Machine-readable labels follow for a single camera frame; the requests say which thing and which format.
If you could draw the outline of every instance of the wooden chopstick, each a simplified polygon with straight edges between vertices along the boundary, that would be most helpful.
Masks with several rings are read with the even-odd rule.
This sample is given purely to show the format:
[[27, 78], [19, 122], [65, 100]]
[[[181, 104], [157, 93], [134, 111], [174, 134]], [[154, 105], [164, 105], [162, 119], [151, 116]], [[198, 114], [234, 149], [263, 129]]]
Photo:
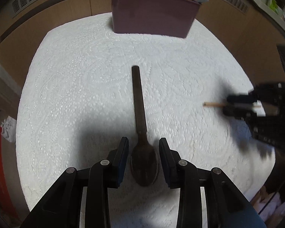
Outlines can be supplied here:
[[[228, 105], [228, 103], [215, 103], [215, 102], [204, 102], [203, 103], [203, 107], [225, 107], [226, 105]], [[261, 105], [252, 105], [253, 108], [262, 108]]]

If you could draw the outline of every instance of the wooden utensil handle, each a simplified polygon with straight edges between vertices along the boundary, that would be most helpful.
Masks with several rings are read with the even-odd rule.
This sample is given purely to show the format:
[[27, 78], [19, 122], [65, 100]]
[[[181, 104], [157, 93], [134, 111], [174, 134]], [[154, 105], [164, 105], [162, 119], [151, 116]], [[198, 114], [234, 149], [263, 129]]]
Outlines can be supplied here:
[[133, 96], [134, 96], [134, 109], [136, 132], [138, 135], [145, 135], [147, 133], [145, 107], [143, 104], [143, 90], [140, 80], [139, 66], [132, 67], [132, 83], [133, 83]]
[[[228, 105], [228, 103], [214, 103], [214, 102], [204, 102], [203, 107], [224, 107]], [[262, 108], [261, 105], [258, 104], [253, 104], [253, 108]]]

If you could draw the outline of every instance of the white textured mat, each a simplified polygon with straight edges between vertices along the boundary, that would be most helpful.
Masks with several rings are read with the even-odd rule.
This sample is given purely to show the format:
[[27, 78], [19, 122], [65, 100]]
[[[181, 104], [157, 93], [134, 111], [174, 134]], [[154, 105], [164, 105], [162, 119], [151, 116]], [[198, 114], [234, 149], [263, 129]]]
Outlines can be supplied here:
[[[197, 20], [188, 37], [179, 39], [114, 34], [110, 17], [101, 14], [53, 29], [34, 56], [16, 137], [29, 209], [67, 167], [91, 167], [117, 148], [122, 136], [129, 138], [130, 151], [135, 146], [135, 64], [142, 75], [149, 142], [158, 146], [166, 137], [170, 148], [196, 167], [222, 168], [250, 200], [272, 170], [274, 151], [249, 139], [244, 122], [202, 106], [252, 89], [237, 61]], [[178, 198], [179, 190], [168, 188], [162, 169], [155, 184], [143, 188], [127, 164], [120, 188], [109, 190], [112, 227], [176, 227]]]

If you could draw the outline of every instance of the cabinet door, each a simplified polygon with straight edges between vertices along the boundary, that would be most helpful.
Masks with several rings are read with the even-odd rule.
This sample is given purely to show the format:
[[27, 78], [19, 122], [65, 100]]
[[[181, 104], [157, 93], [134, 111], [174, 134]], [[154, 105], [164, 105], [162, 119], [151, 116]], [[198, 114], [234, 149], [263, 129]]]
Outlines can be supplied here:
[[253, 84], [285, 81], [276, 46], [281, 43], [285, 44], [284, 37], [265, 17], [243, 33], [233, 55]]
[[23, 87], [36, 50], [48, 31], [91, 16], [90, 0], [65, 0], [34, 15], [0, 43], [0, 64]]
[[90, 3], [92, 15], [109, 13], [112, 11], [111, 0], [90, 0]]
[[259, 20], [259, 13], [248, 0], [241, 0], [248, 9], [242, 13], [223, 0], [209, 0], [201, 5], [196, 19], [210, 30], [232, 52], [245, 27], [252, 20]]

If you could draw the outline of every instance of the purple utensil holder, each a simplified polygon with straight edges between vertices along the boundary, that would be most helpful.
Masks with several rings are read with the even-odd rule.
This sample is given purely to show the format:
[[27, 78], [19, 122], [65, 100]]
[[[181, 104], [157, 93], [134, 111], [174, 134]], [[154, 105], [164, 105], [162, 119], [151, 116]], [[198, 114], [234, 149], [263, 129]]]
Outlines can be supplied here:
[[193, 0], [112, 0], [113, 31], [185, 38], [200, 5]]

